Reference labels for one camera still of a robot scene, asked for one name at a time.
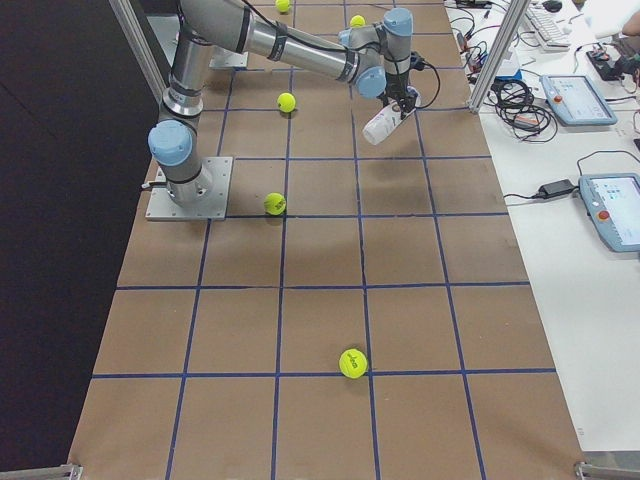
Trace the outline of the white blue tennis ball can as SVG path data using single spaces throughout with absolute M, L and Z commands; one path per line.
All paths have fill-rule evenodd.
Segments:
M 383 107 L 363 128 L 364 138 L 371 145 L 379 145 L 387 139 L 411 114 L 406 114 L 403 120 L 395 120 L 392 113 L 392 101 Z

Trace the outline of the tennis ball centre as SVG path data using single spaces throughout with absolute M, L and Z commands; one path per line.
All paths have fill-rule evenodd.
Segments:
M 283 92 L 277 98 L 277 107 L 282 113 L 292 113 L 296 109 L 297 101 L 290 92 Z

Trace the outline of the tennis ball far left corner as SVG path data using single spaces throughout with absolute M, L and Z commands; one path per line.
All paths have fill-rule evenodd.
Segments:
M 274 6 L 277 12 L 281 15 L 286 15 L 291 9 L 291 1 L 290 0 L 275 0 Z

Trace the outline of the blue white box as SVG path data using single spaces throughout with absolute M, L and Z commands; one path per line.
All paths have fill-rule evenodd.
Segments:
M 507 52 L 496 72 L 496 78 L 499 80 L 522 79 L 521 66 L 515 51 Z

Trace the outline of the white keyboard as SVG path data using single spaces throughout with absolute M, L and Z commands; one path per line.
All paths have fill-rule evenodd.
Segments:
M 528 8 L 523 22 L 528 31 L 534 32 L 540 48 L 545 52 L 568 51 L 571 41 L 544 8 Z

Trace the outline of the upper teach pendant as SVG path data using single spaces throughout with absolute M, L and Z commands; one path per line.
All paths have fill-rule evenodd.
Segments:
M 609 126 L 617 123 L 599 89 L 584 75 L 542 75 L 546 100 L 565 126 Z

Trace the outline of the black computer mouse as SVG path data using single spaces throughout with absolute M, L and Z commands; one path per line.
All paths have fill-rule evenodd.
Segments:
M 542 6 L 550 13 L 557 13 L 563 8 L 563 4 L 560 0 L 544 0 L 542 2 Z

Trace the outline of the black power brick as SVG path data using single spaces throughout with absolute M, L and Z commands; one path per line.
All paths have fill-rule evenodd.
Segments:
M 539 187 L 536 197 L 547 200 L 571 194 L 576 186 L 568 179 L 543 184 Z

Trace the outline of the lower teach pendant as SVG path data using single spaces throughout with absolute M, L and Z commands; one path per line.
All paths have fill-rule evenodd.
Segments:
M 614 252 L 639 251 L 639 175 L 582 175 L 579 193 L 588 216 Z

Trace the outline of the right aluminium frame post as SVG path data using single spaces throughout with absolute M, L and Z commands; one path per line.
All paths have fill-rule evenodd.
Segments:
M 525 16 L 529 3 L 529 0 L 513 0 L 510 2 L 489 51 L 488 59 L 482 67 L 469 98 L 468 107 L 472 113 L 477 114 L 480 111 L 484 99 L 494 82 L 504 55 L 509 49 L 512 37 Z

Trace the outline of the aluminium frame post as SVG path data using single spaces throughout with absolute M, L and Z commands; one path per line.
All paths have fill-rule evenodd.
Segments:
M 469 98 L 468 107 L 472 113 L 477 114 L 480 111 L 484 99 L 494 82 L 504 55 L 509 49 L 512 37 L 525 16 L 529 3 L 529 0 L 513 0 L 510 2 L 489 51 L 488 59 L 482 67 Z
M 109 0 L 160 111 L 167 111 L 164 93 L 171 67 L 139 1 Z

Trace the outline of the left aluminium frame post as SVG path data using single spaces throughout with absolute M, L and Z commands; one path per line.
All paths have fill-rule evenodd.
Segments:
M 160 111 L 167 111 L 164 93 L 171 67 L 139 1 L 109 0 Z

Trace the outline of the frame foot bracket right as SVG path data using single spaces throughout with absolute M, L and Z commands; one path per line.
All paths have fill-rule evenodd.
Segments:
M 638 470 L 594 466 L 585 462 L 577 462 L 574 472 L 578 479 L 640 480 Z

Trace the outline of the frame foot bracket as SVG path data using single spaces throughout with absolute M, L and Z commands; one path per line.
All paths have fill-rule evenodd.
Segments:
M 0 473 L 1 480 L 80 480 L 83 467 L 64 464 L 57 467 L 22 469 Z
M 578 479 L 640 480 L 638 470 L 594 466 L 585 462 L 577 462 L 574 472 Z

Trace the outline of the frame foot bracket left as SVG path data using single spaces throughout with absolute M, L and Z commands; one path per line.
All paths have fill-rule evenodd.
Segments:
M 1 480 L 80 480 L 83 467 L 64 464 L 57 467 L 22 469 L 0 473 Z

